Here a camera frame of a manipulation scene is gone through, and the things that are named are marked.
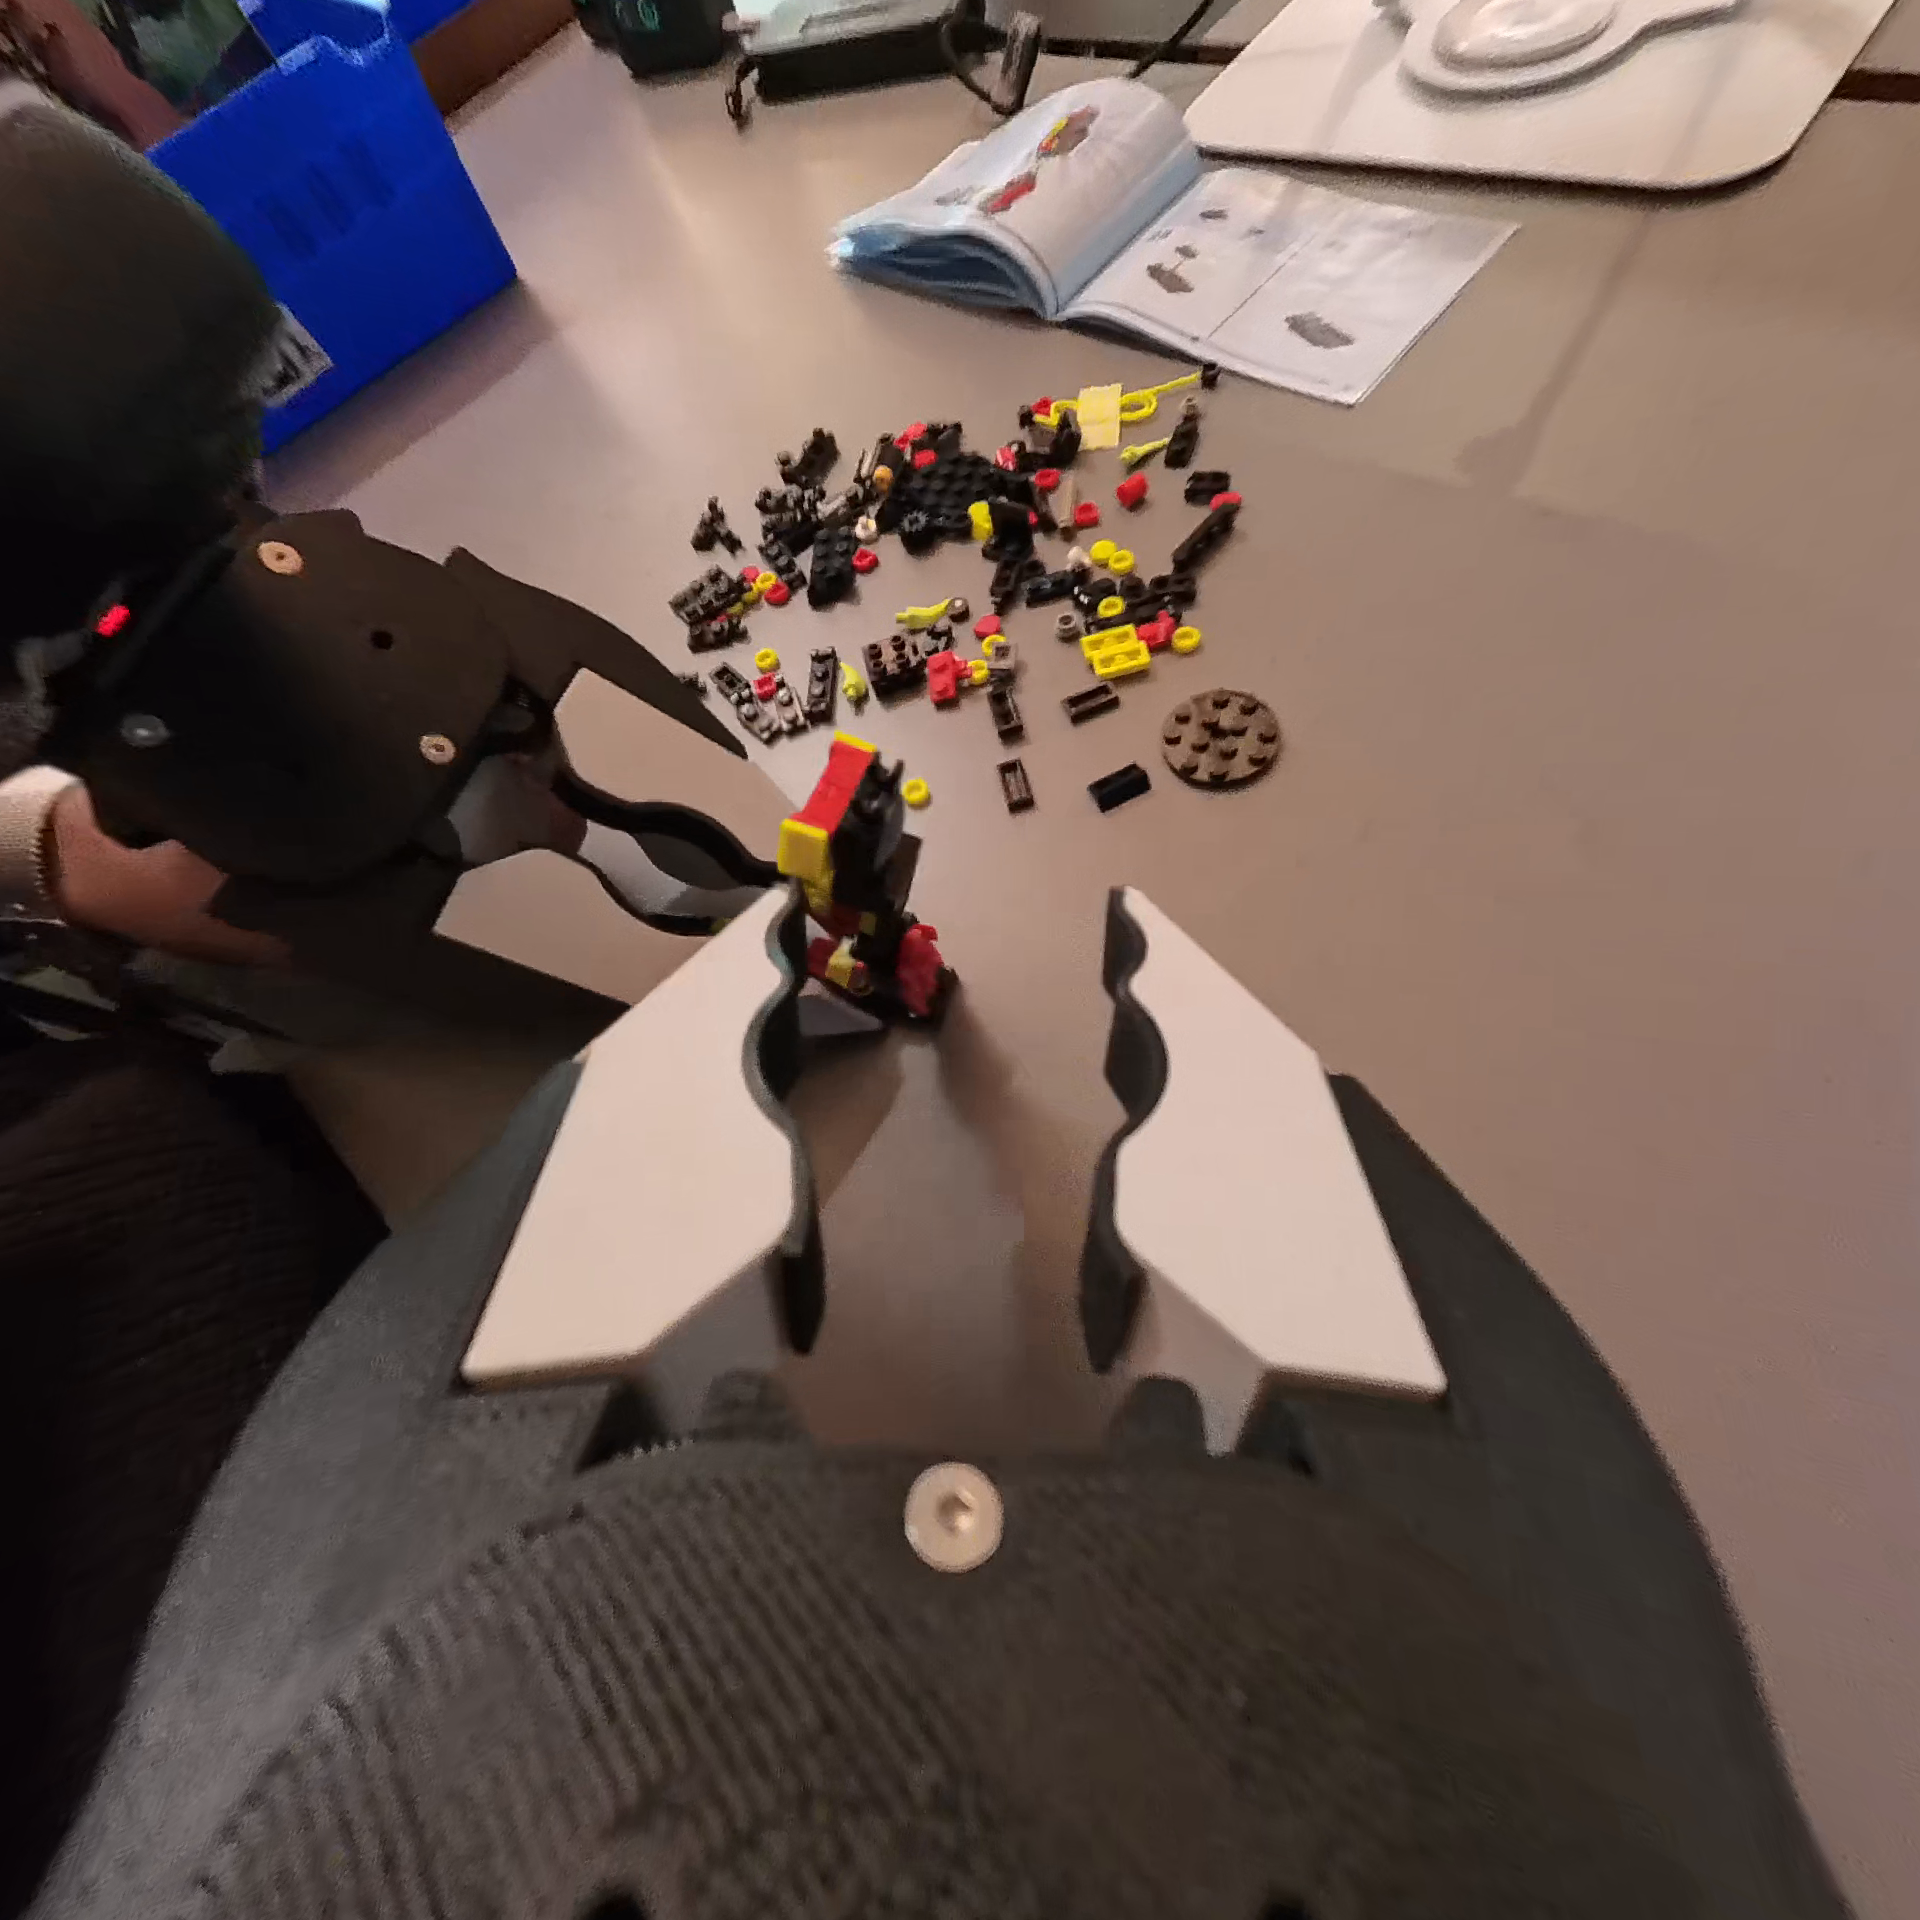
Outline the blue plastic bin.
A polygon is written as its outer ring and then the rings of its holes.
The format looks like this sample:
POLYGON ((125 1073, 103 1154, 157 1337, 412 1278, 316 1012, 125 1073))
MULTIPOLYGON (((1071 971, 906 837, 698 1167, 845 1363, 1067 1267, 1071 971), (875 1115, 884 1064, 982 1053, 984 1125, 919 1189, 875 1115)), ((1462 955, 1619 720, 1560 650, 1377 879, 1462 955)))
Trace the blue plastic bin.
POLYGON ((465 322, 517 270, 386 4, 240 2, 271 63, 149 152, 282 311, 262 449, 465 322))

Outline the red yellow lego snake model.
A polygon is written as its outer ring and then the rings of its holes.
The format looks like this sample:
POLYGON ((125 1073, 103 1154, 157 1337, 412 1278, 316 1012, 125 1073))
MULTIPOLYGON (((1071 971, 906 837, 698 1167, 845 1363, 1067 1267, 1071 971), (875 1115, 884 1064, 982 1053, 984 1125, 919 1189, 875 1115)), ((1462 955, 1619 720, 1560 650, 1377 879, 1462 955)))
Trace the red yellow lego snake model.
POLYGON ((807 907, 807 968, 829 995, 881 1023, 934 1027, 956 973, 934 927, 910 909, 921 842, 908 829, 906 774, 851 733, 779 829, 775 868, 807 907))

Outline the black charging case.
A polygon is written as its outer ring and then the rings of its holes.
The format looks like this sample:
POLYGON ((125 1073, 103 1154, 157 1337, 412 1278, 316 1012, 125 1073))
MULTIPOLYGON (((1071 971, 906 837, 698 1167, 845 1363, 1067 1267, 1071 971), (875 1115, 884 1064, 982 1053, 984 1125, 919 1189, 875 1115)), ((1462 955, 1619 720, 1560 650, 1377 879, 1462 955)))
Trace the black charging case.
POLYGON ((574 2, 572 15, 641 82, 709 71, 733 45, 729 2, 574 2))

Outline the person's left hand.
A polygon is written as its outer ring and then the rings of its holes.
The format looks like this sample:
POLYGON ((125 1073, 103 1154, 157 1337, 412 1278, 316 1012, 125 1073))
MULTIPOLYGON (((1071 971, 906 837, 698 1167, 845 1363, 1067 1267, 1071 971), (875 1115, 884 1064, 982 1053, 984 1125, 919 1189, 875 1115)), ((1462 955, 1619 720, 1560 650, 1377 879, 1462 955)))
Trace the person's left hand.
POLYGON ((212 912, 225 874, 181 844, 135 850, 113 839, 81 785, 57 800, 50 831, 52 898, 68 925, 188 962, 286 964, 282 942, 212 912))

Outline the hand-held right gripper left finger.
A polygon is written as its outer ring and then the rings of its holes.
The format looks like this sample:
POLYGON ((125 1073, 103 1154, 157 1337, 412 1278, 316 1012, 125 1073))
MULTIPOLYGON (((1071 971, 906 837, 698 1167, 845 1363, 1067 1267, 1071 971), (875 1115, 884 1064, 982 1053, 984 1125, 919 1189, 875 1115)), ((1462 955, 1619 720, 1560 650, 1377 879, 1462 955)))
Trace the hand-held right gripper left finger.
POLYGON ((796 892, 762 896, 581 1053, 467 1389, 617 1379, 689 1420, 714 1379, 814 1350, 818 1186, 786 1106, 803 922, 796 892))

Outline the round black lego plate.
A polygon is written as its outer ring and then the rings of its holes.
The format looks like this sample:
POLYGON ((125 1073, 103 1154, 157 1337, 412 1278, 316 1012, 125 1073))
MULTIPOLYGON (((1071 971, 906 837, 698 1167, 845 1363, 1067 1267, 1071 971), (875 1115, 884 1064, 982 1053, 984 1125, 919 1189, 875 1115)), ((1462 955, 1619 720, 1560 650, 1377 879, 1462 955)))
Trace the round black lego plate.
POLYGON ((1283 728, 1259 695, 1213 687, 1178 702, 1161 720, 1159 754, 1189 789, 1226 794, 1263 781, 1281 763, 1283 728))

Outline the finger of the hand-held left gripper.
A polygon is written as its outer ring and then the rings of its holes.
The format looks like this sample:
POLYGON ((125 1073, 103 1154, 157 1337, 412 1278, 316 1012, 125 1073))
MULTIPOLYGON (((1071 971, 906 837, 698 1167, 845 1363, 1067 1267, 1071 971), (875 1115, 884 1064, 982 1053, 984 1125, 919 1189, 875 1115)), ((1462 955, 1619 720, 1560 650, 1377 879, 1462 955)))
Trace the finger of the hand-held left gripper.
POLYGON ((567 988, 642 999, 755 896, 694 885, 637 842, 591 831, 581 851, 524 850, 467 870, 441 909, 441 935, 567 988))
POLYGON ((589 671, 515 702, 543 726, 515 781, 521 855, 554 855, 598 883, 775 883, 783 791, 737 733, 639 700, 589 671))

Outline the white stand base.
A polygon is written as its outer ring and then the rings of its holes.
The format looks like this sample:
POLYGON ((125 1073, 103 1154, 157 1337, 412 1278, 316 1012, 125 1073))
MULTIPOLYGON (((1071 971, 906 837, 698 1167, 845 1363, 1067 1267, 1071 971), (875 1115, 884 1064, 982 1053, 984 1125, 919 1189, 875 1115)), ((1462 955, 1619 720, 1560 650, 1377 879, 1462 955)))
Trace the white stand base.
POLYGON ((1789 155, 1887 2, 1283 4, 1187 107, 1209 157, 1685 194, 1789 155))

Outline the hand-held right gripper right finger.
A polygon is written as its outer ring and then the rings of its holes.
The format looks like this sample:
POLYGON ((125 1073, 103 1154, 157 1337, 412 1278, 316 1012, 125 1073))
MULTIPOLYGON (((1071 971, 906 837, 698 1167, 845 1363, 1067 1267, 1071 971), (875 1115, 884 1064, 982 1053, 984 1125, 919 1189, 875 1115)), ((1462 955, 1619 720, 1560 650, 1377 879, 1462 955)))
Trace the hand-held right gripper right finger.
POLYGON ((1318 1055, 1137 887, 1106 901, 1121 1119, 1091 1178, 1091 1370, 1172 1383, 1207 1453, 1283 1389, 1436 1405, 1447 1376, 1318 1055))

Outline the open instruction booklet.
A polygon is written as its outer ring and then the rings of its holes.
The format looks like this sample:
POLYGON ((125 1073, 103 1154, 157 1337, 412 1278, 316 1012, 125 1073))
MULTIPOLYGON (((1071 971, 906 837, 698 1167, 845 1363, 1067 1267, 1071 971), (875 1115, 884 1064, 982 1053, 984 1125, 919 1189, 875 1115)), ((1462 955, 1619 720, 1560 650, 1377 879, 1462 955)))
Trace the open instruction booklet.
POLYGON ((1045 98, 842 222, 842 272, 1028 314, 1353 407, 1514 237, 1514 224, 1207 163, 1132 80, 1045 98))

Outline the pile of lego pieces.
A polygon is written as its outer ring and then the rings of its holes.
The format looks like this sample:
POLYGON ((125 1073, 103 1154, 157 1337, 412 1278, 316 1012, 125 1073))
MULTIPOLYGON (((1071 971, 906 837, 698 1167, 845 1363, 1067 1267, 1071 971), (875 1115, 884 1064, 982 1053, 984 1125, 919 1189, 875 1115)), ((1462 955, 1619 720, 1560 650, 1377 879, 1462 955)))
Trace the pile of lego pieces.
POLYGON ((971 698, 991 719, 995 743, 1026 739, 1021 654, 1008 621, 1050 615, 1058 645, 1073 650, 1085 683, 1061 698, 1071 726, 1119 707, 1119 689, 1165 658, 1204 645, 1194 617, 1202 567, 1237 532, 1244 495, 1226 467, 1198 467, 1204 397, 1222 370, 1204 362, 1143 388, 1095 386, 1074 397, 1039 397, 1017 414, 1017 432, 991 451, 967 443, 956 419, 912 423, 868 447, 833 486, 838 445, 816 429, 775 458, 777 482, 755 495, 759 541, 748 545, 720 497, 707 499, 690 547, 707 569, 668 599, 687 654, 707 669, 677 671, 694 700, 718 700, 761 743, 829 728, 842 711, 923 700, 953 711, 971 698), (1161 569, 1104 534, 1104 506, 1078 486, 1078 462, 1111 451, 1109 503, 1137 515, 1150 499, 1152 466, 1181 482, 1180 503, 1198 510, 1161 569), (897 610, 882 637, 857 650, 810 647, 790 672, 781 650, 751 641, 757 611, 851 606, 886 551, 914 563, 949 549, 988 569, 982 608, 943 591, 897 610))

